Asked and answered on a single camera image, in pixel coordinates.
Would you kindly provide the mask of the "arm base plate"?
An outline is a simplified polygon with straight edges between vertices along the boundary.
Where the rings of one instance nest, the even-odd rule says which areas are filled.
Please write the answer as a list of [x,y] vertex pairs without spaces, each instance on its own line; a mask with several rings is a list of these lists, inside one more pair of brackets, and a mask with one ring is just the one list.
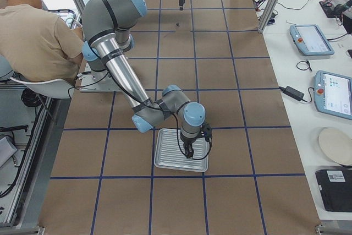
[[95,72],[87,63],[85,71],[90,73],[82,76],[80,92],[121,92],[106,69],[102,72]]

